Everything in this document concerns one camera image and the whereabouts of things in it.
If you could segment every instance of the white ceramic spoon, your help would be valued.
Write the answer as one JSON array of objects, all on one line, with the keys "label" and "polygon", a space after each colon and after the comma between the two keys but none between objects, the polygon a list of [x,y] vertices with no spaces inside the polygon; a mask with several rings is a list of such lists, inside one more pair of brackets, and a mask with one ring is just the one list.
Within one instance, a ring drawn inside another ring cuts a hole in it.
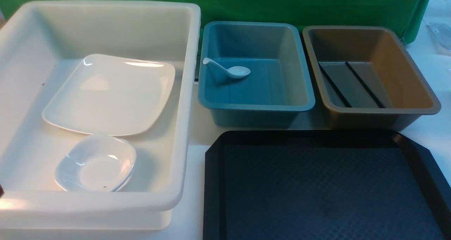
[{"label": "white ceramic spoon", "polygon": [[231,67],[229,69],[226,69],[222,65],[219,65],[216,61],[209,59],[208,57],[204,58],[202,63],[204,65],[208,65],[209,63],[216,65],[224,73],[226,73],[230,78],[234,78],[234,79],[240,79],[240,78],[246,77],[251,73],[251,70],[249,70],[249,68],[240,67],[240,66]]}]

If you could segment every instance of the white table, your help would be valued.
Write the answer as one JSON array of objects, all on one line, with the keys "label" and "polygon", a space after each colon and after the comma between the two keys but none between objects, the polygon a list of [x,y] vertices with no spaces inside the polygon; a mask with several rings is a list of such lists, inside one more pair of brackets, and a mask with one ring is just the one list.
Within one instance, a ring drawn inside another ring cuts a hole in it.
[{"label": "white table", "polygon": [[[451,56],[438,55],[430,32],[423,24],[417,39],[407,49],[437,94],[442,109],[434,116],[423,116],[402,133],[430,149],[444,176],[451,183]],[[0,240],[199,240],[203,224],[204,154],[225,131],[214,125],[210,113],[193,94],[190,145],[183,198],[174,209],[171,224],[158,232],[104,230],[2,230]],[[311,115],[300,119],[299,129],[322,129],[324,123]]]}]

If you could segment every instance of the black serving tray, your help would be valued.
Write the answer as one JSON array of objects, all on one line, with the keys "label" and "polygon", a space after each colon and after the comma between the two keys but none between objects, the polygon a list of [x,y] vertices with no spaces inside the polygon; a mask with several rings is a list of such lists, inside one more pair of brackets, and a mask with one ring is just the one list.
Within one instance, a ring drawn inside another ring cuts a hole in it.
[{"label": "black serving tray", "polygon": [[231,131],[205,154],[204,240],[451,239],[451,188],[388,130]]}]

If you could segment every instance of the white square plate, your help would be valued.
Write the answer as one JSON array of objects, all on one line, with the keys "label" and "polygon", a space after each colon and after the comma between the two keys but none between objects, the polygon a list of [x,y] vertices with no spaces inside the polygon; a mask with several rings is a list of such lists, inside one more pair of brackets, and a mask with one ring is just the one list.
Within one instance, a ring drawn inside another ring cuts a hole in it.
[{"label": "white square plate", "polygon": [[77,65],[42,118],[84,134],[140,134],[160,116],[174,79],[168,63],[92,54]]}]

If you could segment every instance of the white ceramic dish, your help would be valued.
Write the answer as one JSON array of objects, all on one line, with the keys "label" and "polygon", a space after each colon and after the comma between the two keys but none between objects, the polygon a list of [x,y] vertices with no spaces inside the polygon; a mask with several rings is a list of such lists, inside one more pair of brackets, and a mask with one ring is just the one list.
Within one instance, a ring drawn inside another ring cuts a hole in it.
[{"label": "white ceramic dish", "polygon": [[89,135],[58,164],[55,181],[65,191],[113,192],[132,174],[135,149],[126,141]]},{"label": "white ceramic dish", "polygon": [[84,134],[140,134],[160,116],[174,79],[169,63],[92,54],[77,65],[42,118]]}]

